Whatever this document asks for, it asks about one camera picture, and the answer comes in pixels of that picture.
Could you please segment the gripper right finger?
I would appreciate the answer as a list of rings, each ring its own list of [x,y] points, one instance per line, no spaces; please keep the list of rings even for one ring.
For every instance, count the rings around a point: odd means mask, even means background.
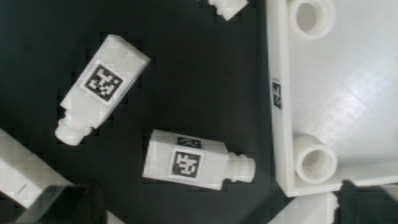
[[[398,224],[398,185],[360,186],[299,196],[267,224]]]

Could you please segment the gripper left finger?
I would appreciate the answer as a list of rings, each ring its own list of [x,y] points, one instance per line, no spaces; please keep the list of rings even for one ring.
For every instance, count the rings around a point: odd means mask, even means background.
[[[52,185],[13,224],[107,224],[100,188],[95,185]]]

